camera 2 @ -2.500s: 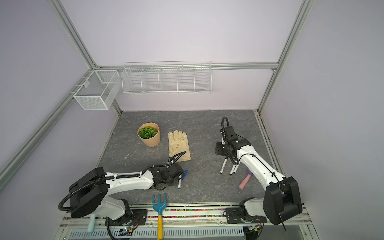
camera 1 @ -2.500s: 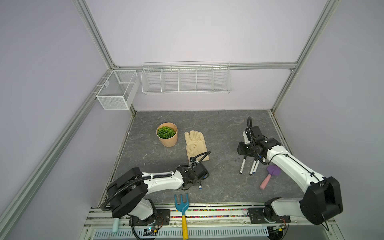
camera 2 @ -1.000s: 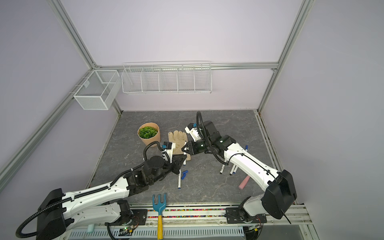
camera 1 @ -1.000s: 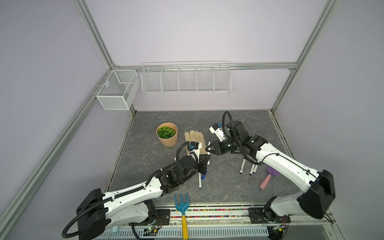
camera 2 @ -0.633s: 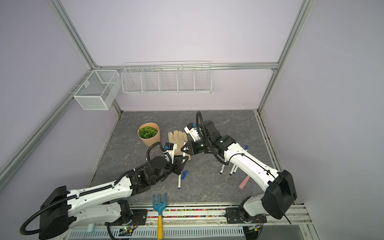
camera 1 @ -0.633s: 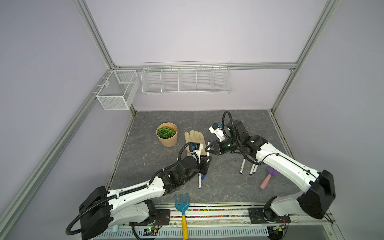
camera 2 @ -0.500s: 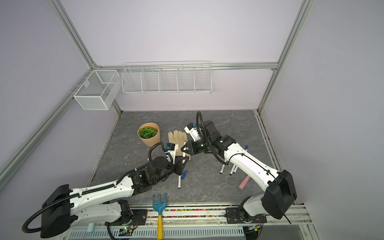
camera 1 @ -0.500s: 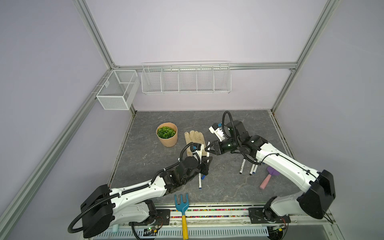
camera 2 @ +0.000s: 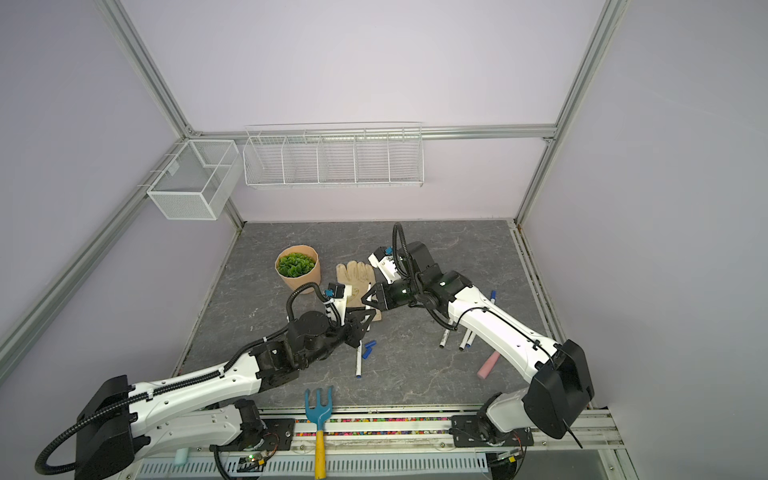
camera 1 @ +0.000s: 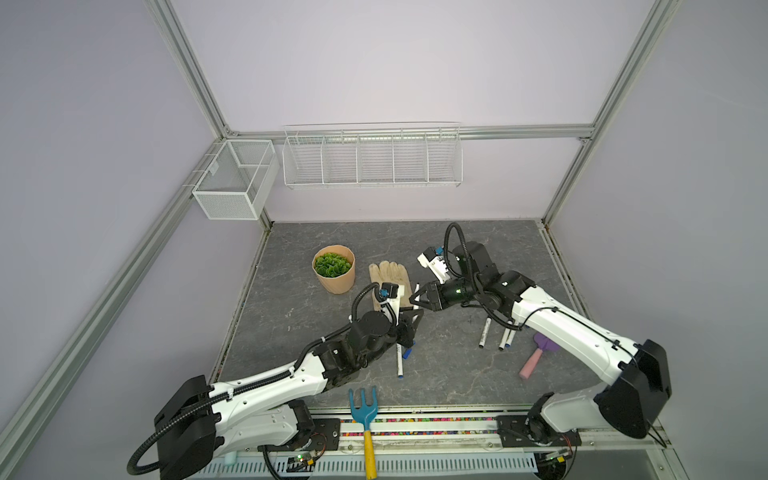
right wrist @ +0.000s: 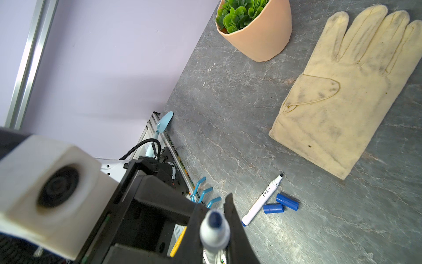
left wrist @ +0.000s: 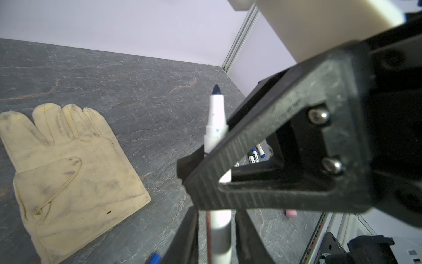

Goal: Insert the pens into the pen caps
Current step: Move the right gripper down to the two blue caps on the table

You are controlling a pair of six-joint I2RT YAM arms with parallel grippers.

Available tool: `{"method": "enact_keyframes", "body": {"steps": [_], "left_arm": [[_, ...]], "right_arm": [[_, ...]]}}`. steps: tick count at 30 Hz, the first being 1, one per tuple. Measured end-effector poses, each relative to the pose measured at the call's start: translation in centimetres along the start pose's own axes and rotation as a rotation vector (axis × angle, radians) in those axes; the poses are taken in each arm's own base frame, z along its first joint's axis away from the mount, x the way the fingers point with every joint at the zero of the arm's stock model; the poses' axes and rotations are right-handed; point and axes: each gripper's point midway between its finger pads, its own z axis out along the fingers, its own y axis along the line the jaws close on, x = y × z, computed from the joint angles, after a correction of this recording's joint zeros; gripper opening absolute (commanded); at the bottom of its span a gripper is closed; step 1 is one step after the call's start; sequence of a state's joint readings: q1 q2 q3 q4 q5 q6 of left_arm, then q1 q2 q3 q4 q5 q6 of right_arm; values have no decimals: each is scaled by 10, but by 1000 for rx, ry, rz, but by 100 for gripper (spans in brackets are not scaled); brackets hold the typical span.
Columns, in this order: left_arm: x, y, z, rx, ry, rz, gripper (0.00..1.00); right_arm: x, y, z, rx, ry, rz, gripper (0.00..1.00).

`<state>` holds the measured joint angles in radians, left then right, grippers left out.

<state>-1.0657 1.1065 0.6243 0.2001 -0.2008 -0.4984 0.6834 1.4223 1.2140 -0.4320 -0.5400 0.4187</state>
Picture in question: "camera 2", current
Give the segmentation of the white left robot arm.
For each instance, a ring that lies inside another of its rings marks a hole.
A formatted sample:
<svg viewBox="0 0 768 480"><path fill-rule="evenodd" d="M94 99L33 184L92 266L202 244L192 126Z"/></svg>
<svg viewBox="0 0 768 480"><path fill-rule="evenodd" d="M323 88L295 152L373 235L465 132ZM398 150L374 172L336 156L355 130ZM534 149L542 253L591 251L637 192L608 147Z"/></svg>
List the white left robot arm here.
<svg viewBox="0 0 768 480"><path fill-rule="evenodd" d="M35 471L108 479L161 451L197 444L257 446L265 428L252 396L297 379L342 344L359 346L374 315L354 307L342 321L332 321L309 311L219 365L137 384L124 375L113 377L76 423L43 448Z"/></svg>

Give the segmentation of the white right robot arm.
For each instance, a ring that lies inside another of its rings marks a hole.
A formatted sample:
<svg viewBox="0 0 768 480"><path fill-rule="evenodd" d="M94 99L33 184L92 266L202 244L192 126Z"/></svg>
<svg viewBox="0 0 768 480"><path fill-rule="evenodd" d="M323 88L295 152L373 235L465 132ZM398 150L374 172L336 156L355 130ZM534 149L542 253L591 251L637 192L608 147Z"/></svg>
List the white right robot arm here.
<svg viewBox="0 0 768 480"><path fill-rule="evenodd" d="M362 301L380 311L402 306L424 309L444 329L460 327L485 341L527 382L525 389L491 397L477 413L479 437L496 444L510 432L537 428L555 439L594 397L584 350L525 326L487 298L466 276L441 270L421 242L379 247L368 258L384 279Z"/></svg>

